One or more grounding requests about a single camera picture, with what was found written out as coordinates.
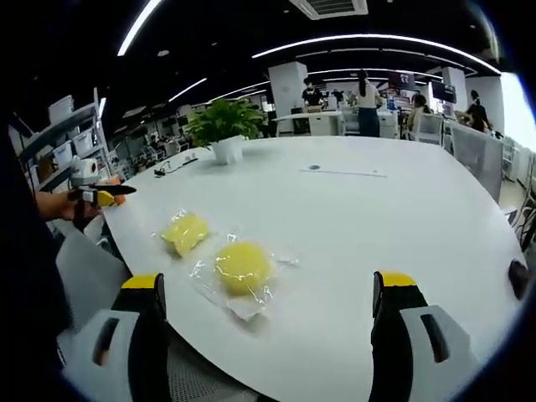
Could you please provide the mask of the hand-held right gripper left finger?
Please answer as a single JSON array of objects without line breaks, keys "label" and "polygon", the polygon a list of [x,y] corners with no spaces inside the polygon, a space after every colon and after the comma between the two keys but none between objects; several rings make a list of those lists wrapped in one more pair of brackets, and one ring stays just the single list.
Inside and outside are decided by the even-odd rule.
[{"label": "hand-held right gripper left finger", "polygon": [[167,401],[164,275],[127,280],[75,335],[64,377],[88,401]]}]

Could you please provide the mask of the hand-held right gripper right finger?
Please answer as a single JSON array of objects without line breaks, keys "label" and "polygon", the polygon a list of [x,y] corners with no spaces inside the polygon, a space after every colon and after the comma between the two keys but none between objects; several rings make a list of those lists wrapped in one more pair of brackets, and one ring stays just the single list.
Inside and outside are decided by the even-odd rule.
[{"label": "hand-held right gripper right finger", "polygon": [[449,401],[478,362],[470,336],[406,274],[374,273],[371,401]]}]

